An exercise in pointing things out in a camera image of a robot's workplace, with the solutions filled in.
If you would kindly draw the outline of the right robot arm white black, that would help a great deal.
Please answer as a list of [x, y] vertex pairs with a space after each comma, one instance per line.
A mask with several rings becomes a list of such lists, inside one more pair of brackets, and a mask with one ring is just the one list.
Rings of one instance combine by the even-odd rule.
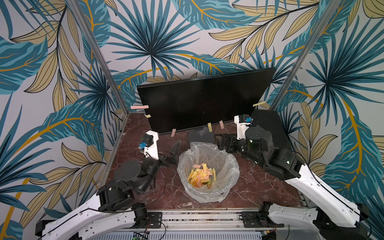
[[372, 229], [362, 223], [369, 217], [369, 209], [342, 197], [316, 176], [296, 153], [275, 147], [269, 131], [260, 126], [240, 124], [237, 134], [217, 134], [215, 140], [219, 150], [240, 154], [296, 188], [315, 204], [311, 209], [268, 204], [266, 213], [271, 222], [313, 231], [326, 240], [369, 238]]

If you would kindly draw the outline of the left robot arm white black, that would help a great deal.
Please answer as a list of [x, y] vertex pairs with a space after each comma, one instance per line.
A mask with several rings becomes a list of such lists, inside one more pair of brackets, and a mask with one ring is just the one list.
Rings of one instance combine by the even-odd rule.
[[114, 179], [84, 204], [57, 220], [39, 221], [35, 235], [40, 240], [93, 240], [120, 229], [160, 228], [162, 214], [148, 213], [147, 205], [135, 196], [155, 188], [161, 167], [178, 164], [180, 148], [177, 141], [169, 156], [147, 155], [143, 161], [125, 162], [114, 172]]

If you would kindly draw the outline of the pink sticky note edge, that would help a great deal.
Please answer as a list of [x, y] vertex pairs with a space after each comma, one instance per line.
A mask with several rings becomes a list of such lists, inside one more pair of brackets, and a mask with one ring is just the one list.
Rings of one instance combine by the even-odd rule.
[[145, 109], [148, 109], [149, 106], [148, 105], [143, 105], [143, 106], [139, 106], [139, 105], [136, 105], [136, 106], [130, 106], [130, 109], [131, 110], [145, 110]]

